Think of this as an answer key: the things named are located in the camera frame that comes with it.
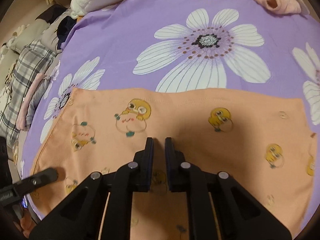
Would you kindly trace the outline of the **person left hand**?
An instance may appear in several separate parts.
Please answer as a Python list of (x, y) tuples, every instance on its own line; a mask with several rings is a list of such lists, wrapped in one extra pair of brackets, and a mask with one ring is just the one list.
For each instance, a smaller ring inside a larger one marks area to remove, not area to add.
[(27, 209), (23, 210), (23, 217), (20, 220), (22, 233), (26, 238), (29, 238), (31, 231), (35, 228), (36, 223), (32, 219), (30, 212)]

